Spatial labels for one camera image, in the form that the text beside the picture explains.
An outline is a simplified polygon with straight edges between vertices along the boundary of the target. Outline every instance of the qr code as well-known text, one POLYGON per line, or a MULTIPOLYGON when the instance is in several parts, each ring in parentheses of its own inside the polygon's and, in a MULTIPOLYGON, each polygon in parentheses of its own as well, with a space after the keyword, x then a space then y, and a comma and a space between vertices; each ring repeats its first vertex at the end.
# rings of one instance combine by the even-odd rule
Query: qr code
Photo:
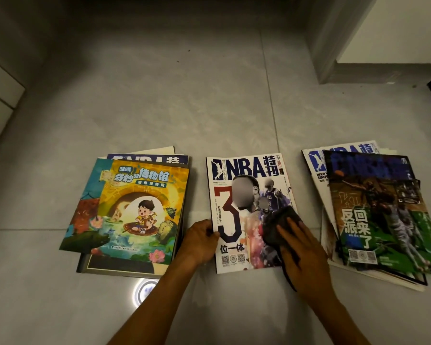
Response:
POLYGON ((222 255, 222 265, 230 264, 230 260, 228 260, 228 255, 222 255))
POLYGON ((377 255, 372 251, 360 251, 357 249, 348 249, 350 261, 352 263, 378 264, 377 255))

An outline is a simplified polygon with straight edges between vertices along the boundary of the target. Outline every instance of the stack of magazines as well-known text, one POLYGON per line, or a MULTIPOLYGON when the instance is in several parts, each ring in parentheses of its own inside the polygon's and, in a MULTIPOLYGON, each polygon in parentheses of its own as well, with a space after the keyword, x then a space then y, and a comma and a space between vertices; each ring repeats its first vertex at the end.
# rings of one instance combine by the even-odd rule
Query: stack of magazines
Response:
POLYGON ((174 147, 98 158, 60 249, 77 272, 160 278, 182 238, 189 157, 174 147))
POLYGON ((329 264, 425 290, 431 218, 408 157, 376 141, 302 152, 323 202, 329 264))

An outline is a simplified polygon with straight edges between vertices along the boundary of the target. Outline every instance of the tile floor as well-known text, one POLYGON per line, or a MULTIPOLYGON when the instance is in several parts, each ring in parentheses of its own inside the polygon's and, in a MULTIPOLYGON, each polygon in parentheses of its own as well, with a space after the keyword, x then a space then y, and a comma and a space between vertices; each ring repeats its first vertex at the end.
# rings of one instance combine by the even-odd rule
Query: tile floor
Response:
MULTIPOLYGON (((317 229, 300 150, 376 139, 410 157, 431 214, 426 87, 318 85, 282 0, 212 0, 203 11, 170 6, 172 15, 111 2, 74 18, 0 138, 0 344, 102 344, 132 313, 136 280, 78 275, 78 256, 58 251, 94 159, 107 153, 175 145, 191 155, 191 223, 210 215, 205 156, 279 147, 299 213, 317 229)), ((431 286, 419 293, 332 274, 374 344, 431 343, 431 286)), ((280 270, 217 276, 210 263, 187 289, 168 343, 227 339, 330 342, 280 270)))

